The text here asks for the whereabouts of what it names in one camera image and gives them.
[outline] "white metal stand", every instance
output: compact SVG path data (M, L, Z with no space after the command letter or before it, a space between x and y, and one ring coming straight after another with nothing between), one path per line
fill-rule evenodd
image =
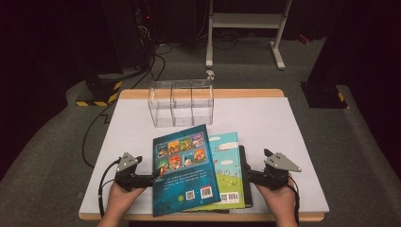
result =
M281 58L278 45L286 25L289 8L292 0L287 0L283 13L277 14L250 14L250 13L214 13L213 0L210 0L209 8L209 33L206 50L206 67L213 67L213 28L214 27L237 27L237 28L275 28L277 35L274 42L270 42L277 67L286 69Z

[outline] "white tabletop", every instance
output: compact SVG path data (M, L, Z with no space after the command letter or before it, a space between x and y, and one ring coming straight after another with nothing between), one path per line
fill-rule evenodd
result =
M107 166L118 159L124 152L132 156L143 156L136 173L148 175L152 169L152 140L175 131L190 127L155 128L146 99L119 99L114 110L113 119L107 131L103 146L96 161L96 166L89 182L85 197L79 209L79 216L84 219L98 219L99 208L97 190L101 176ZM319 179L309 158L305 142L286 97L244 97L215 98L213 125L207 126L208 133L218 134L237 131L239 144L246 149L247 161L253 170L264 168L264 148L271 152L281 152L302 169L292 172L300 189L300 220L320 220L329 212ZM112 167L105 182L112 179L116 166ZM107 195L110 183L103 189L104 206L107 206ZM264 214L269 210L256 187L252 184L253 207L230 211L230 215L218 214L173 214L159 218L152 217L152 190L148 188L135 202L125 218L129 219L197 219L211 216L211 220L235 220L235 216L253 216L250 220L269 219Z

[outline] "white table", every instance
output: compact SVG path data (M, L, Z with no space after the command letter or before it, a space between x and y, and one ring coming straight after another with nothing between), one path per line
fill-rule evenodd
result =
M148 90L125 90L116 104L85 197L79 209L82 219L100 219L97 189L107 166L124 152L143 156L138 174L151 173L152 140L155 137L190 127L155 128L148 109ZM213 125L209 134L237 131L239 143L246 149L248 164L254 170L264 168L264 148L281 152L302 169L292 173L300 188L300 221L319 221L329 212L319 179L313 168L304 139L295 121L288 99L276 89L215 89ZM113 178L111 168L105 181ZM110 184L103 189L104 205ZM128 211L130 220L185 220L185 221L266 221L273 220L266 204L252 184L253 207L230 211L230 214L172 214L152 216L152 190L148 188Z

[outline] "book cover illustration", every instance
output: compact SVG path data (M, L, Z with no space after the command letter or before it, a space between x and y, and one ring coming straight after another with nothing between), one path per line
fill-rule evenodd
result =
M153 216L219 201L218 183L205 125L153 139Z
M236 132L211 135L210 149L214 160L220 202L191 209L224 210L245 208L242 170Z

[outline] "transparent divider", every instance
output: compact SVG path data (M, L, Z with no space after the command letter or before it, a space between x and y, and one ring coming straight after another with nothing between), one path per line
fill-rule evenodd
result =
M155 127L213 124L210 79L153 81L148 106Z

